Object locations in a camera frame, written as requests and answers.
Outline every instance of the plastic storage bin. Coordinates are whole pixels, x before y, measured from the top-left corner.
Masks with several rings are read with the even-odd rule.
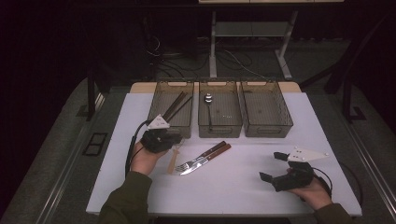
[[[246,137],[286,137],[293,121],[276,81],[241,79],[239,96]]]
[[[148,119],[159,114],[170,124],[169,133],[191,137],[193,78],[161,78],[157,81]]]
[[[205,102],[208,93],[213,99],[210,105]],[[202,138],[239,137],[242,129],[242,114],[235,78],[200,79],[198,125],[199,136]]]

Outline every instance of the person's hand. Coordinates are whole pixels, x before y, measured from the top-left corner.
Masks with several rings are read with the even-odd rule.
[[[288,192],[303,198],[314,210],[318,210],[332,203],[329,194],[316,178],[314,178],[308,186],[299,189],[289,189]]]
[[[140,142],[136,143],[134,145],[133,155],[135,156],[131,163],[131,171],[135,171],[143,175],[151,174],[157,160],[161,156],[165,155],[166,152],[168,152],[168,150],[159,153],[152,153],[145,149]]]

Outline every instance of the metal fork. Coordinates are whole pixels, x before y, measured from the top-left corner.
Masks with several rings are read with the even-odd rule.
[[[184,171],[186,171],[187,169],[189,169],[190,167],[192,167],[192,166],[194,165],[195,162],[197,162],[197,161],[203,159],[204,157],[210,155],[212,152],[218,150],[219,148],[221,148],[221,147],[223,147],[223,146],[225,146],[225,145],[226,145],[226,143],[225,143],[224,141],[222,141],[222,142],[218,143],[217,145],[213,146],[212,148],[210,148],[208,151],[206,151],[206,152],[204,152],[203,154],[199,155],[199,156],[198,156],[197,158],[195,158],[194,160],[184,162],[183,164],[181,164],[181,165],[175,167],[175,170],[178,171],[178,172],[184,172]]]

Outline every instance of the dark background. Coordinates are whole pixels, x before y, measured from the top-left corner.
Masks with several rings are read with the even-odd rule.
[[[352,10],[351,7],[336,11],[332,7],[301,10],[294,39],[353,39],[364,34],[378,15],[389,10],[382,7],[383,1],[345,2],[349,3],[357,5]],[[144,13],[131,16],[111,11],[81,15],[73,4],[62,0],[0,2],[0,216],[68,96],[86,77],[89,68],[94,68],[101,91],[151,76],[146,36],[142,33]],[[375,7],[363,7],[371,4]],[[178,19],[177,15],[186,18],[182,12],[172,12],[172,16],[154,13],[151,32],[181,49],[193,46],[196,36],[209,32],[207,13],[190,14],[186,20]],[[271,16],[277,18],[279,14],[274,12]],[[352,71],[356,85],[394,132],[395,22],[395,10],[392,10]],[[191,48],[183,50],[194,53]],[[134,77],[132,71],[142,75]]]

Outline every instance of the white tabletop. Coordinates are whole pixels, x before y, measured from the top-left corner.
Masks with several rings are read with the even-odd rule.
[[[294,147],[327,152],[330,158],[311,161],[333,183],[333,201],[352,216],[361,216],[359,203],[333,155],[318,118],[304,93],[283,93],[294,126],[286,138],[247,138],[243,129],[239,138],[203,139],[198,136],[198,102],[193,102],[191,138],[180,148],[177,165],[191,160],[224,140],[232,148],[189,175],[169,175],[167,166],[172,152],[160,158],[150,175],[153,183],[148,196],[148,212],[155,216],[243,216],[293,217],[312,210],[293,194],[275,192],[262,182],[259,172],[284,175],[289,167],[274,159],[274,152],[290,153]],[[138,125],[147,119],[153,93],[126,96],[111,137],[106,156],[87,206],[98,214],[110,192],[124,180],[124,162],[131,138]]]

